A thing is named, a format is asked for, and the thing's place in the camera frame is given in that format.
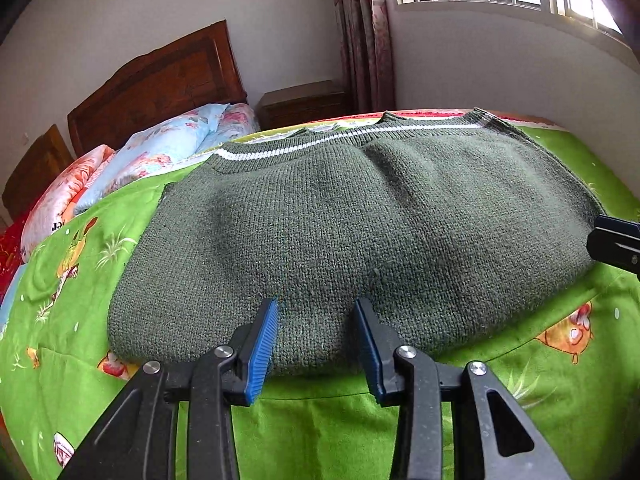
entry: nightstand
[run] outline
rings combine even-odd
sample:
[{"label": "nightstand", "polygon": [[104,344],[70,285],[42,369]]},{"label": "nightstand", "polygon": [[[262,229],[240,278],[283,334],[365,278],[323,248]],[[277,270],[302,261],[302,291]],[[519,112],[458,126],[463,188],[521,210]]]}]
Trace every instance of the nightstand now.
[{"label": "nightstand", "polygon": [[332,81],[292,86],[262,96],[257,106],[263,130],[348,115],[348,97]]}]

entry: headboard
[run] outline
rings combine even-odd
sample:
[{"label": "headboard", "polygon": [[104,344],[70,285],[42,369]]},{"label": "headboard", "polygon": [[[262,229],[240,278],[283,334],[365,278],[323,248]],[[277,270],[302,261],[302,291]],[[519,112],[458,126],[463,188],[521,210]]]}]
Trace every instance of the headboard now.
[{"label": "headboard", "polygon": [[69,115],[76,155],[207,103],[246,102],[226,21],[132,59]]},{"label": "headboard", "polygon": [[74,158],[54,124],[39,136],[6,181],[2,203],[14,220],[27,211]]}]

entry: curtain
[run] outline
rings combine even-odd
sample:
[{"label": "curtain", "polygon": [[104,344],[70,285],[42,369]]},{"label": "curtain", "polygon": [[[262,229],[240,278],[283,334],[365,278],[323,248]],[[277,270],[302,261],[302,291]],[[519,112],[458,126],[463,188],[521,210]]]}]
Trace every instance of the curtain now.
[{"label": "curtain", "polygon": [[344,85],[360,114],[395,109],[385,0],[334,0]]}]

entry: folded green sweater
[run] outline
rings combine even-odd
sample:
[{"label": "folded green sweater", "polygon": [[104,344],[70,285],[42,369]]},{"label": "folded green sweater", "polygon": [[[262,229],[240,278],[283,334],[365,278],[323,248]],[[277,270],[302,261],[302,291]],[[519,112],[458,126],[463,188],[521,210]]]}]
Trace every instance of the folded green sweater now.
[{"label": "folded green sweater", "polygon": [[490,335],[591,265],[600,203],[482,110],[227,143],[166,189],[111,300],[117,355],[194,360],[280,301],[273,373],[354,364],[349,312],[437,354]]}]

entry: silver bolt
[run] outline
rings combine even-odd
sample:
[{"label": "silver bolt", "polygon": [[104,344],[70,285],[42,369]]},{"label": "silver bolt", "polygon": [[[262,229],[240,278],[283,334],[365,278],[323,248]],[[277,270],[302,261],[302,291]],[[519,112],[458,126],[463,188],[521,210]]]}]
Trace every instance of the silver bolt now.
[{"label": "silver bolt", "polygon": [[473,361],[469,365],[469,369],[471,373],[475,375],[484,375],[486,373],[486,364],[481,363],[480,361]]},{"label": "silver bolt", "polygon": [[413,359],[418,355],[418,351],[409,345],[402,345],[396,348],[396,352],[400,357],[404,357],[406,359]]},{"label": "silver bolt", "polygon": [[229,345],[216,346],[216,349],[213,351],[216,357],[229,357],[233,352],[234,349]]},{"label": "silver bolt", "polygon": [[145,374],[153,375],[160,371],[160,363],[158,361],[148,361],[142,365]]}]

